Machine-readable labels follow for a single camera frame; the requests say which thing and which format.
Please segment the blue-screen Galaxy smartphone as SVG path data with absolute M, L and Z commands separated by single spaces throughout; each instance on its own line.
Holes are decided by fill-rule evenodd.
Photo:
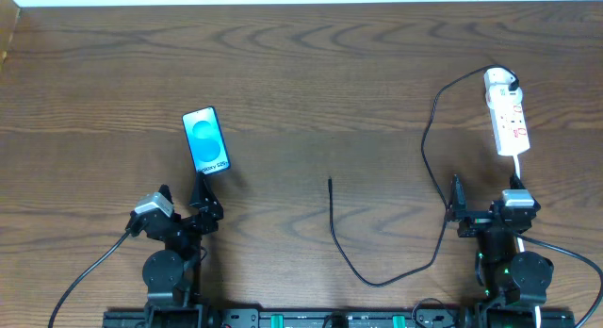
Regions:
M 209 175 L 231 167 L 218 113 L 206 107 L 182 116 L 194 169 Z

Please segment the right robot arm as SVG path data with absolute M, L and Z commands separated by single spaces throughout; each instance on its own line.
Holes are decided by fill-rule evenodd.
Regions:
M 460 238 L 475 238 L 475 274 L 486 298 L 462 310 L 461 327 L 535 327 L 536 308 L 546 303 L 552 281 L 550 259 L 519 249 L 517 234 L 531 229 L 541 209 L 516 175 L 487 210 L 470 210 L 458 176 L 451 182 L 446 220 Z

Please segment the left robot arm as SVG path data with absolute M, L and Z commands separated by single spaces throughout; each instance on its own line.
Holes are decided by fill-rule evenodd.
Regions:
M 138 201 L 126 224 L 131 236 L 145 233 L 164 244 L 142 267 L 145 327 L 221 326 L 220 312 L 202 303 L 198 293 L 201 264 L 207 257 L 202 238 L 216 232 L 223 219 L 223 207 L 202 172 L 195 176 L 189 205 L 195 214 L 184 218 L 176 213 L 170 188 L 163 185 Z

